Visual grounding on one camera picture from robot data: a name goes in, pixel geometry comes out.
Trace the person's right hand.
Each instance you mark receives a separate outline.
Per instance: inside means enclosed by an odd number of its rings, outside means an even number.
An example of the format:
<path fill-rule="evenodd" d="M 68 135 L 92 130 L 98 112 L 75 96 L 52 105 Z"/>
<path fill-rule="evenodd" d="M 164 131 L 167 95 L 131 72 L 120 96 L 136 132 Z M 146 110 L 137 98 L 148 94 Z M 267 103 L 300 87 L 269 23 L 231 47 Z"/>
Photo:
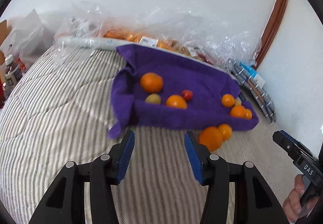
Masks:
<path fill-rule="evenodd" d="M 300 198 L 305 192 L 303 175 L 299 174 L 295 177 L 294 189 L 285 199 L 282 208 L 289 223 L 295 223 L 298 219 L 307 216 L 315 207 L 319 197 L 313 197 L 307 202 L 307 205 L 301 206 Z"/>

